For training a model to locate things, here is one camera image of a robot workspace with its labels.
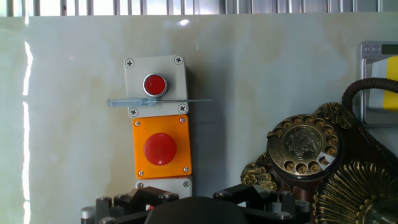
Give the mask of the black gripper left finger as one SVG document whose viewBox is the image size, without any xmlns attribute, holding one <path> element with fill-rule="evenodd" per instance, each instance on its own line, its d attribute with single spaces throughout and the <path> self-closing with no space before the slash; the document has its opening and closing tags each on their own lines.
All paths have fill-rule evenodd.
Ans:
<svg viewBox="0 0 398 224">
<path fill-rule="evenodd" d="M 114 197 L 104 196 L 81 209 L 81 224 L 144 223 L 149 215 L 146 206 L 157 206 L 179 199 L 179 195 L 155 187 L 135 188 Z"/>
</svg>

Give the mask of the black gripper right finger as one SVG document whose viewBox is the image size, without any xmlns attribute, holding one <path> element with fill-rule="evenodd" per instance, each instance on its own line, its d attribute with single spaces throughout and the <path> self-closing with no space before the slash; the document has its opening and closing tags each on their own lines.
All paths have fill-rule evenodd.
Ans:
<svg viewBox="0 0 398 224">
<path fill-rule="evenodd" d="M 297 200 L 289 191 L 238 184 L 215 192 L 213 198 L 236 208 L 233 214 L 242 215 L 246 223 L 310 223 L 310 203 Z"/>
</svg>

